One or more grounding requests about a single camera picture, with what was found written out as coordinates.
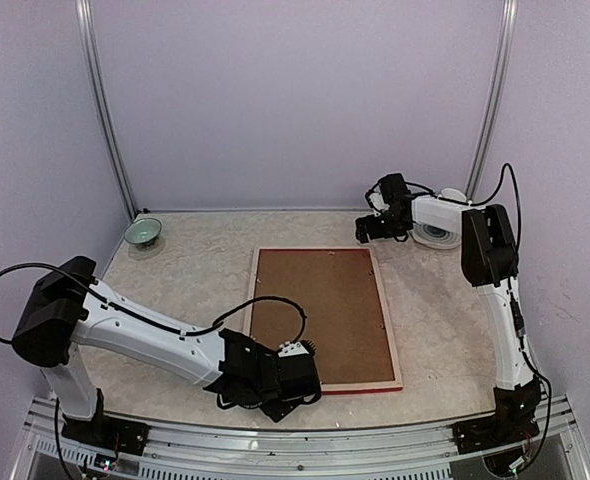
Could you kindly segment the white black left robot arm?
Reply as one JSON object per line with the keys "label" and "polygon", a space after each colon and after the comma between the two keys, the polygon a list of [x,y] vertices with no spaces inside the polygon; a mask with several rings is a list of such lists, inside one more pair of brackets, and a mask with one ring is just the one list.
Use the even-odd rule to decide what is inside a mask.
{"label": "white black left robot arm", "polygon": [[216,397],[222,410],[258,409],[279,422],[322,396],[314,346],[302,336],[273,350],[228,329],[244,302],[198,327],[143,307],[95,275],[95,261],[76,256],[60,266],[27,262],[0,271],[0,280],[29,269],[45,271],[33,286],[13,335],[0,336],[38,367],[64,417],[96,445],[115,434],[103,397],[90,380],[82,346],[111,351],[168,371]]}

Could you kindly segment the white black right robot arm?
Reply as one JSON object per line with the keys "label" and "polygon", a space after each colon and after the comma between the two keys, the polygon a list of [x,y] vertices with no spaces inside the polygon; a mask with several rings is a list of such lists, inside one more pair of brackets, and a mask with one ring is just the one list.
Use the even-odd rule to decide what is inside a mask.
{"label": "white black right robot arm", "polygon": [[486,433],[495,443],[510,442],[524,429],[526,417],[534,415],[543,379],[531,359],[520,304],[521,237],[513,233],[506,208],[489,199],[450,198],[400,173],[380,178],[364,198],[371,213],[355,221],[355,237],[362,244],[405,242],[420,226],[460,240],[461,270],[482,302],[495,349],[495,414]]}

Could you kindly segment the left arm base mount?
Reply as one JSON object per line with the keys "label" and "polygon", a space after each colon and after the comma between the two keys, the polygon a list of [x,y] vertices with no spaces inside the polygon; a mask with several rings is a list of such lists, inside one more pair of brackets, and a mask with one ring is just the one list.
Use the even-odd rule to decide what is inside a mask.
{"label": "left arm base mount", "polygon": [[89,421],[63,416],[62,434],[81,444],[110,450],[118,454],[142,456],[150,426],[133,420],[106,415],[98,411]]}

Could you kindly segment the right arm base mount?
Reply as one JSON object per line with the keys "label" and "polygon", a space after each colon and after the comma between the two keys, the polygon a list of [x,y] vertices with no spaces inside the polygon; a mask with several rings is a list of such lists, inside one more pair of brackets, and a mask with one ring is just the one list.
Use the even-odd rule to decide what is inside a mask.
{"label": "right arm base mount", "polygon": [[540,433],[535,419],[542,397],[537,379],[513,390],[495,387],[493,396],[495,410],[491,415],[452,426],[460,455],[523,441]]}

